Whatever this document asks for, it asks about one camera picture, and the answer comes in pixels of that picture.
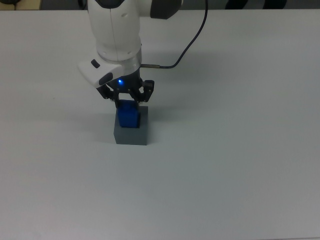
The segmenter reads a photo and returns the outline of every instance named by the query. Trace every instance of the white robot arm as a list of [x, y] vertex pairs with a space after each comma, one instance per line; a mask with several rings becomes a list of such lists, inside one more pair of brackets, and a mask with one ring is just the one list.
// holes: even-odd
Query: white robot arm
[[[119, 93], [127, 93], [137, 102], [147, 102], [154, 82], [140, 78], [140, 17], [168, 19], [182, 4], [183, 0], [88, 0], [96, 50], [78, 66], [84, 78], [106, 99], [117, 101]], [[140, 93], [141, 87], [148, 93]]]

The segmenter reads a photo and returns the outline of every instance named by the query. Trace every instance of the gray block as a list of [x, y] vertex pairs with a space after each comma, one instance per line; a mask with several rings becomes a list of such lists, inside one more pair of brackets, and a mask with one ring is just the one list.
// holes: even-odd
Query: gray block
[[139, 107], [140, 128], [121, 127], [118, 120], [118, 110], [116, 111], [114, 123], [114, 138], [116, 144], [120, 145], [148, 145], [148, 107]]

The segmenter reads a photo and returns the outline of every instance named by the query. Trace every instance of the black cable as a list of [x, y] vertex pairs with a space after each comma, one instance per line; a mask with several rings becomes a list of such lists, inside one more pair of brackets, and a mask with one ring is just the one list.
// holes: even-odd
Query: black cable
[[195, 35], [195, 37], [189, 43], [189, 45], [185, 48], [185, 50], [183, 51], [183, 53], [181, 54], [181, 56], [179, 57], [179, 59], [176, 61], [175, 64], [173, 64], [171, 66], [161, 66], [161, 65], [153, 65], [153, 64], [141, 64], [140, 67], [141, 68], [149, 68], [149, 69], [173, 69], [174, 67], [176, 67], [180, 63], [181, 59], [184, 57], [186, 52], [189, 50], [191, 45], [194, 44], [196, 39], [199, 37], [199, 35], [200, 35], [200, 33], [201, 33], [202, 29], [204, 28], [204, 26], [206, 24], [206, 21], [207, 21], [208, 10], [209, 10], [209, 1], [205, 0], [205, 14], [204, 14], [204, 19], [203, 19], [203, 22], [201, 24], [201, 27], [200, 27], [199, 31], [197, 32], [197, 34]]

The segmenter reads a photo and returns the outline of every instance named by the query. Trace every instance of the table surface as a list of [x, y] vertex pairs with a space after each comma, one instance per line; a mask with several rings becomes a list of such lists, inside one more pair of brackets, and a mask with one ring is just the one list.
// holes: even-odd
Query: table surface
[[[203, 11], [141, 19], [175, 62]], [[1, 240], [320, 235], [320, 10], [210, 11], [155, 80], [150, 144], [116, 145], [114, 103], [77, 70], [86, 11], [0, 14]]]

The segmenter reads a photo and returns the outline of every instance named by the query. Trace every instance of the blue cube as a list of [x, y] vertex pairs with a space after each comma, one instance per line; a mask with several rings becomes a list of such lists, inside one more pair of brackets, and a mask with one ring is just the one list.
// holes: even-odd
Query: blue cube
[[138, 103], [132, 100], [119, 101], [117, 115], [122, 128], [137, 129], [139, 127], [140, 114], [138, 107]]

